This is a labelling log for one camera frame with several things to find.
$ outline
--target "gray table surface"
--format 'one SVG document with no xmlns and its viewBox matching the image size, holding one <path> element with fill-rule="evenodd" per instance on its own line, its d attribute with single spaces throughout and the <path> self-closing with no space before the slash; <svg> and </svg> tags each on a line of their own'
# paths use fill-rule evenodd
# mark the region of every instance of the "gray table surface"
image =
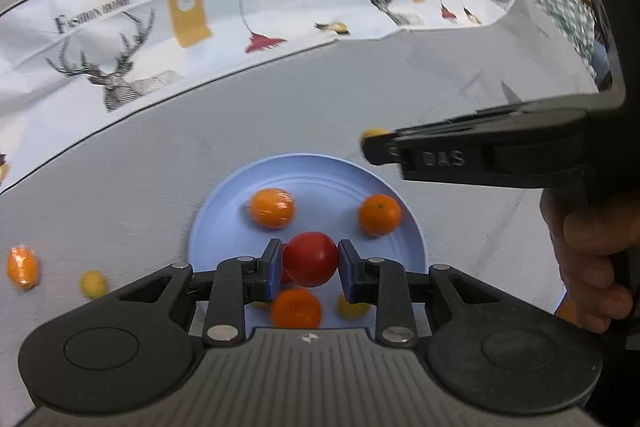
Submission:
<svg viewBox="0 0 640 427">
<path fill-rule="evenodd" d="M 83 304 L 80 274 L 119 287 L 186 257 L 212 188 L 239 167 L 288 152 L 366 166 L 358 136 L 523 98 L 593 89 L 571 46 L 518 0 L 494 26 L 401 32 L 316 48 L 198 87 L 95 134 L 0 196 L 0 251 L 26 243 L 42 280 L 0 277 L 0 425 L 32 407 L 17 370 L 33 328 Z M 447 263 L 551 311 L 561 292 L 538 190 L 405 182 L 372 168 L 413 209 L 429 263 Z"/>
</svg>

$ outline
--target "finger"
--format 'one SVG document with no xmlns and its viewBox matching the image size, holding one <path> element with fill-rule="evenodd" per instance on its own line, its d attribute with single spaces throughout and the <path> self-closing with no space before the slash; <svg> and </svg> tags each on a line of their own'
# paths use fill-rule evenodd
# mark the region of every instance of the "finger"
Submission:
<svg viewBox="0 0 640 427">
<path fill-rule="evenodd" d="M 627 194 L 569 214 L 564 237 L 575 250 L 610 255 L 640 244 L 640 197 Z"/>
<path fill-rule="evenodd" d="M 604 333 L 609 329 L 611 319 L 602 315 L 593 315 L 582 308 L 576 307 L 575 318 L 578 326 L 593 333 Z"/>
<path fill-rule="evenodd" d="M 603 290 L 576 282 L 567 277 L 562 270 L 561 277 L 569 296 L 576 306 L 586 313 L 620 320 L 631 312 L 631 294 L 621 284 L 614 283 Z"/>
<path fill-rule="evenodd" d="M 607 257 L 575 251 L 563 238 L 552 237 L 558 265 L 565 276 L 575 282 L 606 289 L 613 283 L 614 270 Z"/>
<path fill-rule="evenodd" d="M 553 237 L 561 237 L 564 234 L 564 218 L 567 212 L 561 201 L 548 188 L 542 191 L 540 197 L 540 214 Z"/>
</svg>

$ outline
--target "plate rim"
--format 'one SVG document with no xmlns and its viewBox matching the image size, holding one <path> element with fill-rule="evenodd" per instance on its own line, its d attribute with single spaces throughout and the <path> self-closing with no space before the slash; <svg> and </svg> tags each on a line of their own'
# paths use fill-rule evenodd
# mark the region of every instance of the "plate rim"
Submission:
<svg viewBox="0 0 640 427">
<path fill-rule="evenodd" d="M 407 210 L 407 212 L 409 213 L 409 215 L 411 216 L 411 218 L 413 219 L 416 228 L 418 229 L 418 235 L 420 237 L 420 244 L 422 246 L 422 252 L 424 254 L 424 264 L 426 269 L 429 269 L 429 261 L 428 261 L 428 255 L 429 252 L 427 250 L 427 245 L 426 242 L 424 240 L 424 234 L 422 233 L 422 227 L 420 226 L 420 222 L 416 219 L 414 211 L 412 211 L 411 207 L 406 203 L 406 201 L 404 201 L 404 198 L 398 193 L 397 190 L 395 190 L 395 188 L 393 188 L 389 183 L 387 183 L 385 180 L 383 180 L 380 176 L 378 176 L 377 174 L 375 174 L 375 172 L 371 172 L 369 169 L 366 169 L 360 165 L 357 165 L 354 162 L 351 162 L 349 160 L 346 160 L 344 158 L 338 158 L 337 156 L 331 156 L 328 154 L 321 154 L 321 153 L 305 153 L 305 152 L 295 152 L 295 153 L 284 153 L 284 154 L 277 154 L 274 156 L 268 156 L 267 158 L 261 158 L 259 160 L 256 160 L 255 162 L 246 164 L 244 166 L 242 166 L 239 169 L 236 169 L 236 171 L 232 172 L 231 174 L 229 174 L 224 180 L 222 180 L 218 185 L 216 185 L 216 187 L 209 193 L 209 196 L 207 196 L 207 198 L 203 201 L 203 203 L 200 205 L 199 209 L 198 209 L 198 213 L 196 214 L 196 217 L 193 219 L 193 222 L 191 223 L 191 230 L 189 231 L 189 241 L 187 244 L 187 260 L 188 262 L 191 264 L 191 266 L 193 266 L 193 263 L 191 262 L 194 254 L 193 254 L 193 250 L 195 248 L 194 246 L 194 233 L 193 231 L 199 227 L 201 225 L 201 221 L 204 219 L 204 213 L 205 213 L 205 209 L 209 206 L 209 203 L 211 202 L 211 200 L 213 200 L 219 192 L 221 192 L 225 186 L 227 184 L 229 184 L 234 178 L 236 178 L 237 176 L 242 175 L 245 171 L 248 171 L 249 169 L 252 169 L 253 167 L 256 167 L 262 163 L 267 163 L 270 161 L 275 161 L 275 160 L 279 160 L 282 158 L 291 158 L 291 157 L 296 157 L 296 156 L 314 156 L 316 158 L 324 158 L 324 159 L 328 159 L 328 160 L 334 160 L 334 161 L 338 161 L 341 163 L 345 163 L 347 165 L 350 165 L 351 167 L 355 167 L 356 169 L 359 169 L 361 171 L 366 172 L 367 174 L 369 174 L 370 176 L 373 176 L 375 179 L 377 179 L 379 182 L 381 182 L 383 185 L 385 185 L 386 188 L 388 188 L 396 198 L 398 198 L 399 201 L 401 201 L 401 203 L 404 205 L 405 209 Z"/>
</svg>

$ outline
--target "green checkered cloth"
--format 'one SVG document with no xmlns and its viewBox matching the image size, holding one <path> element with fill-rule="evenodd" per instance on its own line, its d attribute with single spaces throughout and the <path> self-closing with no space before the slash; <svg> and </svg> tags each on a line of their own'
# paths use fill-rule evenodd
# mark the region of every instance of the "green checkered cloth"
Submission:
<svg viewBox="0 0 640 427">
<path fill-rule="evenodd" d="M 551 17 L 558 29 L 573 45 L 585 67 L 595 77 L 591 67 L 595 19 L 593 12 L 580 0 L 531 0 Z"/>
</svg>

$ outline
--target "plate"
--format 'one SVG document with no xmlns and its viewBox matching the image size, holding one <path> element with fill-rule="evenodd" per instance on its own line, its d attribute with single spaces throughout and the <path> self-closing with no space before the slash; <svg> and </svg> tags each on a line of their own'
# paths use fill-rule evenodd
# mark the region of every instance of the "plate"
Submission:
<svg viewBox="0 0 640 427">
<path fill-rule="evenodd" d="M 293 196 L 296 215 L 284 229 L 265 229 L 249 217 L 246 206 L 261 188 L 284 188 Z M 379 238 L 365 235 L 358 224 L 358 208 L 372 194 L 387 194 L 402 208 L 402 221 L 392 233 Z M 414 214 L 386 182 L 356 164 L 318 154 L 272 156 L 244 166 L 213 190 L 193 223 L 188 257 L 194 271 L 216 269 L 221 261 L 240 255 L 260 257 L 272 237 L 287 243 L 310 230 L 329 235 L 336 243 L 351 239 L 363 259 L 385 257 L 402 263 L 407 271 L 424 272 L 427 251 Z M 322 304 L 321 328 L 367 327 L 373 331 L 375 311 L 356 321 L 336 311 L 342 292 L 338 272 L 324 285 L 310 288 Z M 244 307 L 246 330 L 270 327 L 269 308 Z"/>
</svg>

